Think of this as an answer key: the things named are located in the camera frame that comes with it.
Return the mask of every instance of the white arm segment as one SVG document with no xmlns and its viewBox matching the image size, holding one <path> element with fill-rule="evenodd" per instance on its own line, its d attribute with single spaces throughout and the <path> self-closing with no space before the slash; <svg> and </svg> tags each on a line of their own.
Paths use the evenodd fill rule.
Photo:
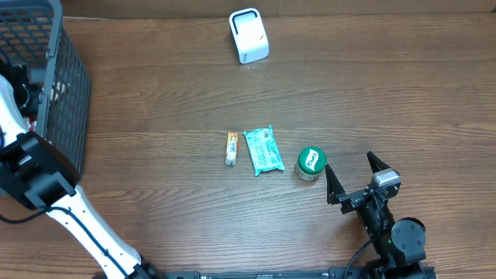
<svg viewBox="0 0 496 279">
<path fill-rule="evenodd" d="M 17 135 L 29 131 L 26 122 L 17 109 L 14 89 L 5 77 L 0 75 L 0 127 L 5 134 L 5 146 L 17 140 Z"/>
<path fill-rule="evenodd" d="M 115 259 L 121 268 L 130 275 L 134 272 L 134 267 L 141 264 L 141 256 L 131 246 L 127 245 L 120 239 L 110 226 L 91 206 L 89 200 L 84 194 L 81 186 L 76 186 L 76 195 L 65 195 L 55 202 L 52 207 L 61 207 L 70 210 L 90 231 L 93 237 L 103 246 L 104 249 Z M 86 250 L 100 264 L 108 279 L 123 279 L 124 275 L 117 266 L 106 257 L 95 243 L 89 238 L 88 234 L 72 219 L 70 215 L 60 211 L 53 210 L 47 213 L 49 217 L 57 220 L 62 226 L 65 226 Z"/>
</svg>

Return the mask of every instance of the wooden surface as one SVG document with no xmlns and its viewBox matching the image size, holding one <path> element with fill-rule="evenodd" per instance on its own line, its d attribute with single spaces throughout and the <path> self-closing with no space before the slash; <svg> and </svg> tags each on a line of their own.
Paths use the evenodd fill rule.
<svg viewBox="0 0 496 279">
<path fill-rule="evenodd" d="M 366 241 L 354 214 L 299 180 L 324 149 L 347 191 L 374 151 L 401 172 L 396 219 L 427 227 L 439 278 L 496 272 L 496 16 L 266 19 L 270 56 L 239 65 L 225 19 L 66 22 L 93 82 L 82 185 L 162 270 L 324 269 Z M 253 176 L 241 136 L 274 126 L 286 171 Z M 29 212 L 0 198 L 0 212 Z M 370 248 L 358 264 L 374 258 Z M 0 278 L 89 278 L 96 262 L 55 221 L 0 223 Z"/>
<path fill-rule="evenodd" d="M 105 19 L 229 17 L 255 7 L 262 16 L 490 12 L 496 0 L 61 0 L 66 16 Z"/>
</svg>

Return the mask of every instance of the wipes package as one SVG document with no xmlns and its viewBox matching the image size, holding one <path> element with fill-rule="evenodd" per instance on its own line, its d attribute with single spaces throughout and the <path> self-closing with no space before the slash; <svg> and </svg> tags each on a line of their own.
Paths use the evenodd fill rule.
<svg viewBox="0 0 496 279">
<path fill-rule="evenodd" d="M 255 176 L 258 176 L 261 171 L 276 169 L 284 171 L 272 125 L 269 125 L 269 128 L 255 129 L 251 132 L 244 131 L 243 134 L 248 143 Z"/>
</svg>

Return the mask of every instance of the plastic bin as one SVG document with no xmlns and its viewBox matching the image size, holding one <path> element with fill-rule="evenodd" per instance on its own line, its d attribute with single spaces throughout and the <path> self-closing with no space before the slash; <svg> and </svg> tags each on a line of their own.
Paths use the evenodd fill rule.
<svg viewBox="0 0 496 279">
<path fill-rule="evenodd" d="M 40 83 L 36 132 L 83 170 L 91 83 L 62 27 L 58 0 L 0 0 L 0 57 Z"/>
</svg>

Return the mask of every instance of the green can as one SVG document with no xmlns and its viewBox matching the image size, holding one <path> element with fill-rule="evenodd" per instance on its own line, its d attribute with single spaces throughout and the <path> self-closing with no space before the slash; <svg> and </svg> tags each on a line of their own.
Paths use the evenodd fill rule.
<svg viewBox="0 0 496 279">
<path fill-rule="evenodd" d="M 326 164 L 327 157 L 324 151 L 318 147 L 310 146 L 300 153 L 298 162 L 294 165 L 294 171 L 301 179 L 312 181 L 324 171 Z"/>
</svg>

